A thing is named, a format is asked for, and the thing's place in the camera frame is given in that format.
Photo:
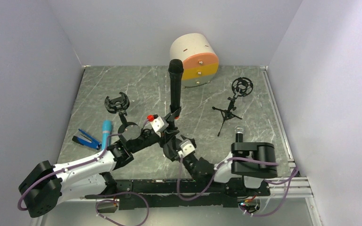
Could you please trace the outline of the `black round-base shock-mount stand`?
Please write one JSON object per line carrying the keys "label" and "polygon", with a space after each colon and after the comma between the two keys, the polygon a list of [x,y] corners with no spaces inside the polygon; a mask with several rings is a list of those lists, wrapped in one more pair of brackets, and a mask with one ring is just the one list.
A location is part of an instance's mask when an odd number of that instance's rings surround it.
{"label": "black round-base shock-mount stand", "polygon": [[128,96],[124,92],[119,92],[119,97],[111,99],[106,96],[104,100],[104,106],[106,110],[111,114],[118,114],[121,121],[121,125],[117,130],[118,134],[121,134],[126,140],[135,140],[141,134],[140,127],[134,123],[127,121],[127,109],[130,106]]}

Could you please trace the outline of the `black round-base clip stand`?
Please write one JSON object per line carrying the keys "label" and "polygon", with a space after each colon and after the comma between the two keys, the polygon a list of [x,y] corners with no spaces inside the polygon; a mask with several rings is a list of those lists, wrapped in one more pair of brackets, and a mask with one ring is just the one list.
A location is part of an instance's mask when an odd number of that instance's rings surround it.
{"label": "black round-base clip stand", "polygon": [[159,142],[160,147],[163,149],[165,157],[170,160],[174,160],[176,158],[177,151],[175,148],[176,144],[176,135],[179,133],[178,128],[175,126],[175,119],[177,119],[180,115],[181,107],[176,109],[174,112],[169,112],[165,117],[165,122],[168,123],[168,126],[161,133],[161,141]]}

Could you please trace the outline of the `cyan blue microphone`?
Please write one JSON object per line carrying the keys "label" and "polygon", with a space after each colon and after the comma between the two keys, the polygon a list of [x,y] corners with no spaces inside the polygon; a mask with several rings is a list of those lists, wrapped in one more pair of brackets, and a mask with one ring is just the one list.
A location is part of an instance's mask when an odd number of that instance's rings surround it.
{"label": "cyan blue microphone", "polygon": [[109,145],[111,132],[112,122],[110,120],[104,120],[102,125],[102,150],[107,148],[107,146]]}

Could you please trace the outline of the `silver mesh black microphone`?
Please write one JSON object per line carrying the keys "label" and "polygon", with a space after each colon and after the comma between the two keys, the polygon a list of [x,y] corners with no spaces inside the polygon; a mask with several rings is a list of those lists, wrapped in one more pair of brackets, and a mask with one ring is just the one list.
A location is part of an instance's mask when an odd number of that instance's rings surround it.
{"label": "silver mesh black microphone", "polygon": [[236,143],[243,142],[244,133],[245,133],[245,130],[242,126],[235,127],[235,142]]}

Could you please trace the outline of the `tall black microphone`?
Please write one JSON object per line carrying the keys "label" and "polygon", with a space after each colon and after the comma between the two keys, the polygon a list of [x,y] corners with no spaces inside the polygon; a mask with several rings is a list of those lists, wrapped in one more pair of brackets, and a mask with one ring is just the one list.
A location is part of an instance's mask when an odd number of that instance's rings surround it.
{"label": "tall black microphone", "polygon": [[170,110],[174,117],[178,118],[181,113],[181,80],[184,72],[182,61],[180,59],[172,59],[169,63],[168,72],[171,95]]}

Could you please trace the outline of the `black tripod shock-mount stand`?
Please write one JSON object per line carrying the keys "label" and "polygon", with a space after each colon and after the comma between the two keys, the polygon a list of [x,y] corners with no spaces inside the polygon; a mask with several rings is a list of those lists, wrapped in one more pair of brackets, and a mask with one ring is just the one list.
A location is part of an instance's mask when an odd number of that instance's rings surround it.
{"label": "black tripod shock-mount stand", "polygon": [[219,137],[221,134],[221,130],[226,121],[231,120],[233,118],[242,119],[241,117],[234,114],[234,111],[237,109],[235,106],[236,100],[238,97],[246,97],[251,94],[254,89],[254,84],[251,79],[247,77],[238,77],[231,84],[231,91],[233,92],[232,97],[228,97],[229,105],[227,109],[220,109],[217,107],[212,107],[213,110],[219,111],[222,115],[222,124],[219,129],[217,136]]}

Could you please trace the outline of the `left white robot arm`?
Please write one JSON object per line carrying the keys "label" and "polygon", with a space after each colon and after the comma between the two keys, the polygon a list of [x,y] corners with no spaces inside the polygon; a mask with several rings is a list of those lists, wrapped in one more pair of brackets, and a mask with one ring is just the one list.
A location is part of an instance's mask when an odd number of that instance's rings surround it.
{"label": "left white robot arm", "polygon": [[177,127],[154,119],[151,129],[128,122],[120,133],[112,133],[112,122],[102,126],[101,150],[88,157],[67,163],[42,161],[20,184],[20,211],[32,218],[40,217],[56,205],[85,195],[112,197],[116,184],[110,172],[133,161],[133,153],[153,144],[167,144],[178,133]]}

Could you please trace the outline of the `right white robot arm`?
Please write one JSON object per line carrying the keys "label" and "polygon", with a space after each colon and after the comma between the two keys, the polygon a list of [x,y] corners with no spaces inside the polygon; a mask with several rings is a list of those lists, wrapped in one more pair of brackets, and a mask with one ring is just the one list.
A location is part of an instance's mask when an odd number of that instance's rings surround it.
{"label": "right white robot arm", "polygon": [[277,177],[275,147],[266,142],[244,142],[243,134],[235,134],[230,152],[219,163],[213,164],[194,156],[193,139],[175,138],[163,146],[165,157],[178,161],[191,177],[199,182],[226,184],[233,176],[241,176],[240,189],[245,195],[253,195],[265,179]]}

